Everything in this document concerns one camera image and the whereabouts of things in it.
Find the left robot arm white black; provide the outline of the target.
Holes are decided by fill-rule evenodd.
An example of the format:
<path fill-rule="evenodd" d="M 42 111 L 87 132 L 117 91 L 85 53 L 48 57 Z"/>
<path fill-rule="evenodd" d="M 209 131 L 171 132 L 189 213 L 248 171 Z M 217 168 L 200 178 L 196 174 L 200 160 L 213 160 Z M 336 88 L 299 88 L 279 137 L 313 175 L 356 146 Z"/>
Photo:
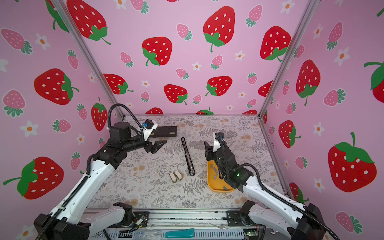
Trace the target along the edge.
<path fill-rule="evenodd" d="M 121 107 L 128 111 L 137 129 L 128 122 L 111 124 L 112 111 Z M 116 203 L 112 208 L 88 222 L 81 218 L 90 201 L 107 178 L 119 167 L 128 152 L 144 149 L 155 154 L 166 140 L 151 143 L 148 139 L 158 124 L 152 120 L 140 123 L 130 109 L 123 104 L 110 107 L 107 116 L 110 138 L 95 154 L 87 159 L 86 172 L 71 192 L 57 205 L 50 214 L 40 214 L 34 221 L 38 240 L 87 240 L 107 227 L 133 218 L 132 208 L 123 203 Z"/>

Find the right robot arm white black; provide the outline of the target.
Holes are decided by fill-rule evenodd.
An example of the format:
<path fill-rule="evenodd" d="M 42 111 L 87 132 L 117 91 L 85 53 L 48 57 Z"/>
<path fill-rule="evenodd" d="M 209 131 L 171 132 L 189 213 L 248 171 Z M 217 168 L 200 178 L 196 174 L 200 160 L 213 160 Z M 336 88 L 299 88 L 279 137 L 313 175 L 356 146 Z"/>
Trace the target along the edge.
<path fill-rule="evenodd" d="M 296 202 L 264 185 L 257 168 L 248 163 L 239 165 L 225 142 L 217 141 L 213 146 L 205 142 L 204 145 L 205 157 L 207 161 L 216 163 L 221 179 L 268 207 L 268 210 L 260 210 L 252 203 L 246 205 L 245 214 L 253 223 L 275 230 L 291 240 L 321 240 L 325 234 L 339 239 L 325 224 L 318 207 Z"/>

